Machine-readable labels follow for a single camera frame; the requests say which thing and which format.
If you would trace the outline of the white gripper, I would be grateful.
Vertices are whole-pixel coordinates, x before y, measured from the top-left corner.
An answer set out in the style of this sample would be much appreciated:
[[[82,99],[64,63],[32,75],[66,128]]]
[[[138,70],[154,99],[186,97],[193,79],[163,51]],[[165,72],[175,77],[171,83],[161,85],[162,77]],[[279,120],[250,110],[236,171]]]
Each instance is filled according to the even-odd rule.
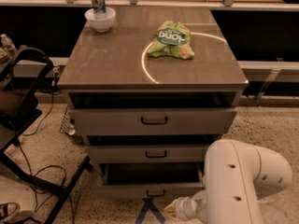
[[[165,209],[167,217],[171,220],[189,221],[198,219],[201,222],[207,222],[206,192],[201,190],[192,197],[180,197],[170,203]]]

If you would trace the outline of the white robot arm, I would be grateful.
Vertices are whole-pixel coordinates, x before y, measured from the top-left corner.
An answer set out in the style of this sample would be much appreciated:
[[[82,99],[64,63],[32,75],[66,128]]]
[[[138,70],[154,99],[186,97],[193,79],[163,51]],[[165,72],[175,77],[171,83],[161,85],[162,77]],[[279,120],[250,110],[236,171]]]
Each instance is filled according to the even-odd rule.
[[[205,189],[180,197],[164,211],[173,219],[206,224],[263,224],[259,200],[292,182],[289,162],[276,151],[221,139],[205,157]]]

